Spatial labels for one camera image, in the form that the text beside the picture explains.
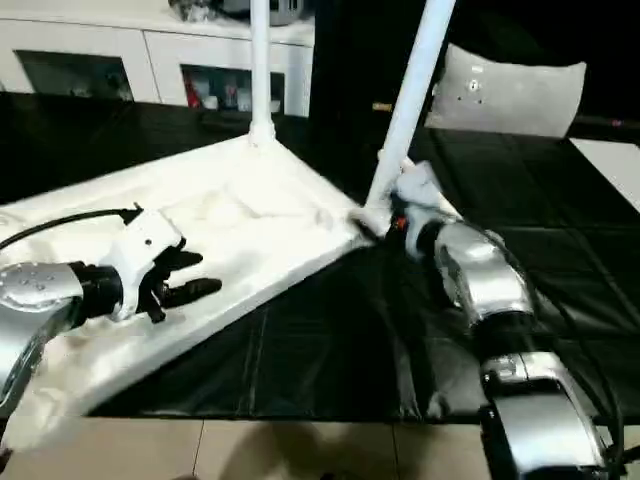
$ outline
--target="tile floor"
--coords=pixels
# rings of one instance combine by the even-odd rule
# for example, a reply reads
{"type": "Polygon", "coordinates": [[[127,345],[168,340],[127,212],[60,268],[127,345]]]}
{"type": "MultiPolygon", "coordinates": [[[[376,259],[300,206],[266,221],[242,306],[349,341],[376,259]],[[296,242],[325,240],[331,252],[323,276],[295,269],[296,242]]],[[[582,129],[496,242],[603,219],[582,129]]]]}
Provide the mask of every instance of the tile floor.
{"type": "MultiPolygon", "coordinates": [[[[476,426],[83,420],[42,451],[16,454],[10,480],[489,479],[476,426]]],[[[640,427],[627,431],[640,443],[640,427]]],[[[640,479],[640,469],[629,478],[640,479]]]]}

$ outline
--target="black robotic finger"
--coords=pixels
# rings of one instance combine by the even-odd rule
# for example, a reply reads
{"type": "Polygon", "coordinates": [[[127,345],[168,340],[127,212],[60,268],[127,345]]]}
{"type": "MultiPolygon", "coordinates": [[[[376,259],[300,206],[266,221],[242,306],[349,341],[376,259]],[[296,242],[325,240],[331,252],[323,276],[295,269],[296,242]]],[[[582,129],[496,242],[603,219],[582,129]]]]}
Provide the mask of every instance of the black robotic finger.
{"type": "Polygon", "coordinates": [[[175,272],[197,265],[201,261],[202,255],[199,253],[179,251],[171,247],[162,253],[155,263],[165,271],[175,272]]]}
{"type": "Polygon", "coordinates": [[[140,292],[138,299],[138,311],[146,312],[151,318],[152,323],[160,323],[167,318],[167,314],[162,311],[160,303],[155,298],[151,290],[144,290],[140,292]]]}
{"type": "Polygon", "coordinates": [[[222,281],[217,278],[197,278],[174,288],[164,284],[162,289],[155,293],[163,308],[175,308],[200,300],[221,288],[222,281]]]}

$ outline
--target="black mat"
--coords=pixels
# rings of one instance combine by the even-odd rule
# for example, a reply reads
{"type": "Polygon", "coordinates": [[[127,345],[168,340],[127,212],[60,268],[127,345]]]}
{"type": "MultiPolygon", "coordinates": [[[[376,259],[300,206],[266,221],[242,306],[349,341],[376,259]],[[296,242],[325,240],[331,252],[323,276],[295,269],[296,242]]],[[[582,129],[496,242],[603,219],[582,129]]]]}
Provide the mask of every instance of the black mat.
{"type": "MultiPolygon", "coordinates": [[[[19,174],[0,202],[241,134],[243,119],[184,108],[0,96],[3,162],[19,174]]],[[[345,135],[302,119],[280,140],[362,201],[384,132],[345,135]]],[[[447,196],[499,232],[553,287],[601,359],[629,422],[640,419],[640,215],[566,140],[423,130],[447,196]]],[[[107,416],[473,421],[483,403],[466,321],[440,310],[422,268],[379,246],[308,278],[117,395],[107,416]]],[[[571,330],[546,304],[553,339],[592,377],[571,330]]]]}

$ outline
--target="black surface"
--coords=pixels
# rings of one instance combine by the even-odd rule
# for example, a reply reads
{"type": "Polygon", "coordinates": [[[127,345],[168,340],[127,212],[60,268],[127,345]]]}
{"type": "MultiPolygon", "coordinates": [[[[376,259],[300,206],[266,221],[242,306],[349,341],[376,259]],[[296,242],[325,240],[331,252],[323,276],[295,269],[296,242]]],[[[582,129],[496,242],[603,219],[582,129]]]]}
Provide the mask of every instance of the black surface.
{"type": "MultiPolygon", "coordinates": [[[[323,0],[316,11],[311,115],[329,125],[386,122],[400,89],[424,0],[323,0]]],[[[640,131],[634,2],[458,0],[444,44],[501,63],[586,62],[571,135],[630,141],[640,131]]],[[[432,79],[443,73],[444,53],[432,79]]],[[[424,112],[430,109],[427,96],[424,112]]]]}
{"type": "MultiPolygon", "coordinates": [[[[0,202],[242,133],[184,108],[0,95],[0,202]]],[[[280,140],[362,201],[384,131],[345,136],[283,118],[280,140]]],[[[566,140],[420,130],[447,196],[500,233],[604,364],[640,419],[640,215],[566,140]]],[[[466,320],[437,307],[421,266],[354,252],[238,320],[94,413],[109,416],[475,421],[484,397],[466,320]]],[[[544,302],[533,338],[588,378],[573,332],[544,302]]]]}

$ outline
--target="glass cabinet door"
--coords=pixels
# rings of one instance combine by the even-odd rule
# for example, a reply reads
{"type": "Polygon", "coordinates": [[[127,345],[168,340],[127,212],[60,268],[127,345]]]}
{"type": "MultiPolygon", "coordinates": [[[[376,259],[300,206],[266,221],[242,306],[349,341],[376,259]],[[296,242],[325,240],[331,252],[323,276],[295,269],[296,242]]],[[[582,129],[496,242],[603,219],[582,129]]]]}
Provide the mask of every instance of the glass cabinet door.
{"type": "MultiPolygon", "coordinates": [[[[190,107],[251,112],[250,70],[181,65],[181,71],[190,107]]],[[[271,113],[284,113],[284,84],[284,74],[271,74],[271,113]]]]}
{"type": "Polygon", "coordinates": [[[119,57],[27,50],[16,55],[35,93],[133,100],[119,57]]]}
{"type": "MultiPolygon", "coordinates": [[[[251,111],[251,42],[145,32],[162,103],[251,111]]],[[[271,44],[271,110],[309,115],[313,48],[271,44]]]]}
{"type": "Polygon", "coordinates": [[[0,83],[9,92],[158,102],[141,31],[0,20],[0,83]]]}

